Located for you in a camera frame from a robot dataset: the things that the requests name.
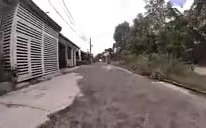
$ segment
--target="power line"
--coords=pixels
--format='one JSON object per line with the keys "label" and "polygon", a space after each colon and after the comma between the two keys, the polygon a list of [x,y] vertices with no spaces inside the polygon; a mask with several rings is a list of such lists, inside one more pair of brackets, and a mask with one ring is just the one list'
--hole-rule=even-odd
{"label": "power line", "polygon": [[59,3],[60,6],[62,7],[63,11],[66,13],[67,18],[70,20],[70,23],[75,26],[75,23],[74,23],[73,19],[70,17],[70,14],[68,14],[68,13],[69,13],[69,12],[68,12],[69,10],[68,10],[67,8],[65,9],[65,6],[62,6],[62,5],[61,5],[60,0],[58,0],[58,3]]}
{"label": "power line", "polygon": [[53,4],[51,3],[50,0],[48,0],[49,5],[54,9],[54,11],[60,16],[60,18],[70,27],[70,29],[72,29],[75,33],[77,33],[81,39],[86,40],[86,37],[84,36],[84,34],[82,33],[82,36],[72,27],[70,26],[70,24],[63,18],[63,16],[57,11],[57,9],[53,6]]}
{"label": "power line", "polygon": [[[62,2],[63,2],[63,6],[66,8],[66,10],[63,8],[63,10],[66,12],[66,15],[67,15],[67,17],[68,17],[68,19],[70,20],[70,22],[71,22],[71,24],[73,24],[74,26],[75,26],[75,21],[74,21],[74,18],[73,18],[73,16],[72,16],[72,14],[71,14],[71,12],[70,12],[70,10],[68,9],[68,7],[67,7],[67,5],[66,5],[66,3],[65,3],[65,0],[62,0]],[[86,37],[85,37],[85,35],[81,32],[81,38],[83,39],[83,40],[87,40],[86,39]]]}
{"label": "power line", "polygon": [[64,0],[62,0],[62,1],[63,1],[63,6],[66,8],[67,12],[69,13],[69,17],[71,17],[72,22],[75,23],[75,22],[74,22],[74,19],[73,19],[73,16],[72,16],[71,13],[70,13],[70,10],[69,10],[69,9],[67,8],[67,6],[66,6],[65,1],[64,1]]}
{"label": "power line", "polygon": [[70,24],[63,18],[63,16],[62,16],[62,15],[57,11],[57,9],[52,5],[52,3],[51,3],[50,0],[48,0],[48,3],[49,3],[49,5],[54,9],[54,11],[63,19],[63,21],[66,22],[66,24],[70,27],[70,29],[72,29],[74,32],[76,32],[76,31],[74,30],[74,28],[70,26]]}

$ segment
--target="house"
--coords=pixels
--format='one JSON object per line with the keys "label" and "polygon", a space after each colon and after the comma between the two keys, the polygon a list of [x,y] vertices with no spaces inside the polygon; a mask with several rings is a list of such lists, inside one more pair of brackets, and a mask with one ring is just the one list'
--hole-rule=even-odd
{"label": "house", "polygon": [[76,66],[77,61],[81,61],[80,48],[63,34],[59,34],[60,68]]}
{"label": "house", "polygon": [[[0,54],[7,71],[17,69],[18,82],[59,71],[60,31],[31,0],[0,0]],[[76,64],[75,51],[68,65]]]}

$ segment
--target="street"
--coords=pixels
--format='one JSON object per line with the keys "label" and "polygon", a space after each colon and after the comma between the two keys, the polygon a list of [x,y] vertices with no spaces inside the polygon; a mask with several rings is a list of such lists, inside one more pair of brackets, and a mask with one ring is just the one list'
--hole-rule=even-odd
{"label": "street", "polygon": [[206,128],[206,98],[106,64],[81,66],[82,94],[40,128]]}

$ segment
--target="curb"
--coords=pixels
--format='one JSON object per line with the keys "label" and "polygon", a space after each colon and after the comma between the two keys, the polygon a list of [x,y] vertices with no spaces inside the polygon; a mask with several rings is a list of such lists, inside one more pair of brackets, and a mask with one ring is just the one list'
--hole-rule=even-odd
{"label": "curb", "polygon": [[202,95],[206,96],[206,91],[202,91],[202,90],[199,90],[199,89],[196,89],[196,88],[188,87],[188,86],[185,86],[184,84],[181,84],[181,83],[178,83],[178,82],[175,82],[175,81],[171,81],[171,80],[168,80],[168,79],[157,79],[157,80],[162,81],[162,82],[166,82],[166,83],[169,83],[169,84],[173,84],[175,86],[185,88],[187,90],[190,90],[190,91],[193,91],[193,92],[196,92],[196,93],[199,93],[199,94],[202,94]]}

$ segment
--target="utility pole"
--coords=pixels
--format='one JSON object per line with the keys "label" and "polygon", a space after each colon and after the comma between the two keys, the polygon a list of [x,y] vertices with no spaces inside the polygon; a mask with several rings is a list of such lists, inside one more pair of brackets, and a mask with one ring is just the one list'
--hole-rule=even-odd
{"label": "utility pole", "polygon": [[92,44],[91,44],[91,38],[90,38],[90,54],[91,54],[91,50],[92,50]]}
{"label": "utility pole", "polygon": [[91,38],[90,38],[90,62],[92,63],[92,55],[91,55],[91,52],[92,52],[92,44],[91,44]]}

